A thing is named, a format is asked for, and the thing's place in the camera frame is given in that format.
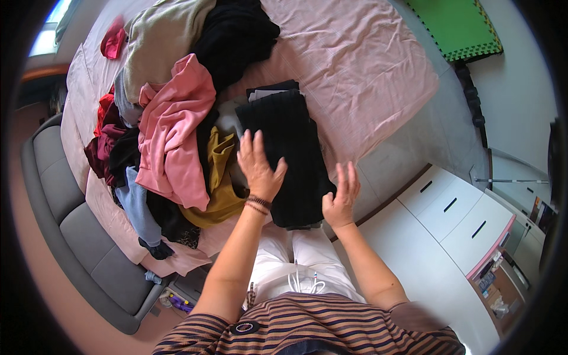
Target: bracelet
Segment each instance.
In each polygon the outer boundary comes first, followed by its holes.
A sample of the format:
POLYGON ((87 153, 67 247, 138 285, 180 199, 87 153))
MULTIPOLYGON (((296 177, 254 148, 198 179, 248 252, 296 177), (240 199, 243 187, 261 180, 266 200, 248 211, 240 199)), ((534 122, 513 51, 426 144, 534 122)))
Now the bracelet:
POLYGON ((272 203, 268 202, 267 200, 263 200, 260 197, 256 196, 256 195, 249 195, 249 197, 247 197, 247 202, 254 202, 254 203, 258 203, 259 205, 261 205, 262 207, 264 207, 265 209, 269 210, 272 208, 272 203))
POLYGON ((246 205, 246 206, 249 206, 250 208, 255 209, 257 212, 260 212, 260 213, 262 213, 262 214, 265 215, 265 216, 268 215, 268 212, 263 211, 263 210, 261 210, 260 208, 258 208, 258 207, 256 207, 256 206, 253 206, 253 205, 252 205, 251 203, 249 203, 248 201, 245 202, 245 205, 246 205))

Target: pink bed sheet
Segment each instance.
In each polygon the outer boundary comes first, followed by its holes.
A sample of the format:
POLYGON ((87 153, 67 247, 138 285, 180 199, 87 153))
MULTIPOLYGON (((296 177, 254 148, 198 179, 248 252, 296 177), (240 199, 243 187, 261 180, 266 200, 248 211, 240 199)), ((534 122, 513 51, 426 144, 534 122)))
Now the pink bed sheet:
MULTIPOLYGON (((157 261, 138 246, 124 211, 114 205, 104 182, 89 173, 82 151, 93 137, 98 98, 108 92, 127 55, 124 46, 120 59, 104 58, 101 40, 117 15, 128 21, 154 2, 110 0, 103 9, 69 70, 61 137, 89 207, 127 257, 160 276, 185 275, 221 250, 237 216, 204 230, 197 250, 177 244, 175 257, 157 261)), ((249 66, 219 100, 249 87, 299 81, 330 171, 335 162, 356 162, 370 152, 438 88, 424 49, 387 0, 262 0, 262 5, 281 28, 278 43, 270 59, 249 66)))

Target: white pants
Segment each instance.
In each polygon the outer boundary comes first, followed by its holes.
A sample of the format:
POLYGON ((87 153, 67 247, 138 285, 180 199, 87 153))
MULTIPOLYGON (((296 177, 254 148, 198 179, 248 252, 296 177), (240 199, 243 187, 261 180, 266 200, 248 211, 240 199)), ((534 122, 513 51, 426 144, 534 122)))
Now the white pants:
POLYGON ((345 267, 322 228, 289 232, 271 222, 262 229, 250 276, 256 292, 255 303, 293 291, 287 277, 288 274, 296 276, 296 266, 288 257, 289 236, 292 238, 294 259, 298 261, 300 289, 303 292, 308 292, 312 287, 314 272, 317 272, 318 281, 325 282, 321 293, 337 293, 356 302, 365 302, 353 287, 345 267))

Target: metal rod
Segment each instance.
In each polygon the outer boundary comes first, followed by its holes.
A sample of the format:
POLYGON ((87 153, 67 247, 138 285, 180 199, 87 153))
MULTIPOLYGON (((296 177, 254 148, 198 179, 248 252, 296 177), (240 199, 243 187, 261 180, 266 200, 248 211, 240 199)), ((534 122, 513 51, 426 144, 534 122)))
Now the metal rod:
POLYGON ((549 183, 546 180, 506 180, 506 179, 478 179, 477 182, 508 182, 508 183, 549 183))

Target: striped shirt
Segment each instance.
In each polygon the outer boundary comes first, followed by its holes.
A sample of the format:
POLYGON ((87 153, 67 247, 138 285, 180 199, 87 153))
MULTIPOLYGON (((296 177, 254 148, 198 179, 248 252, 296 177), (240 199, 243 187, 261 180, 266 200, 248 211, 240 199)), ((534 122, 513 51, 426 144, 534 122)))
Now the striped shirt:
POLYGON ((465 353, 449 327, 407 331, 392 322, 390 311, 337 294, 285 293, 255 305, 235 324, 192 314, 153 354, 465 353))

